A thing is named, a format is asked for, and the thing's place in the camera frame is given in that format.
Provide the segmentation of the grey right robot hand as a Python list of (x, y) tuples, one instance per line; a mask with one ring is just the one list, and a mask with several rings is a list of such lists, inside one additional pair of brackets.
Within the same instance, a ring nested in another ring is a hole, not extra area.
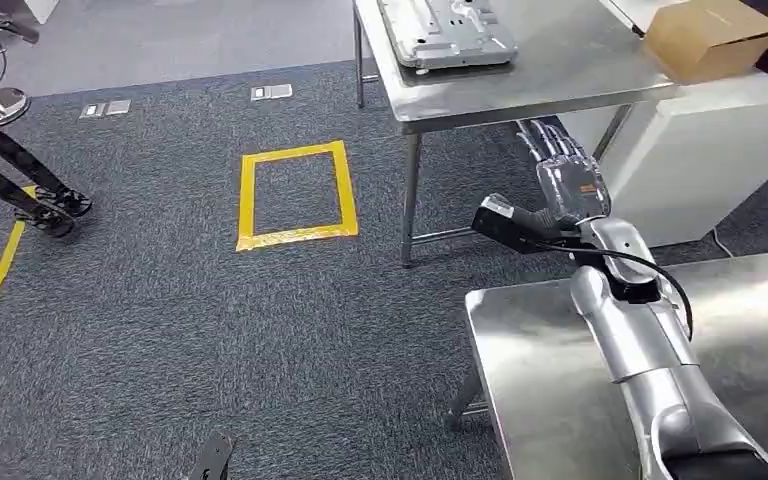
[(553, 123), (518, 120), (517, 137), (536, 163), (546, 211), (562, 230), (611, 213), (611, 198), (598, 162), (580, 143)]

